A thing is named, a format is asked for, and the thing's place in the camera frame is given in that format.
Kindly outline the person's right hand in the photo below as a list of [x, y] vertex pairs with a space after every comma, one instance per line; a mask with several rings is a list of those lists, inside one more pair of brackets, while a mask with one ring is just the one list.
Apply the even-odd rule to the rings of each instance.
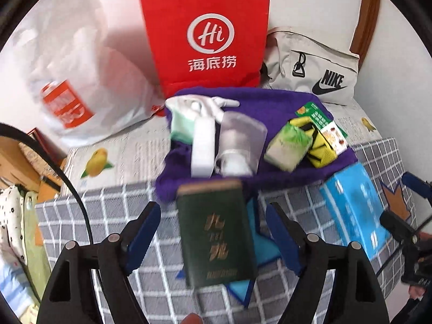
[[426, 289], [420, 286], [409, 286], [409, 297], [413, 300], [421, 300], [423, 296], [426, 294]]

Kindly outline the person's left hand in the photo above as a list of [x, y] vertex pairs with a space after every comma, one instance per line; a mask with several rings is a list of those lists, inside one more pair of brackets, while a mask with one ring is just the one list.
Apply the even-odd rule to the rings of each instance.
[[203, 320], [196, 313], [190, 313], [182, 320], [181, 324], [203, 324]]

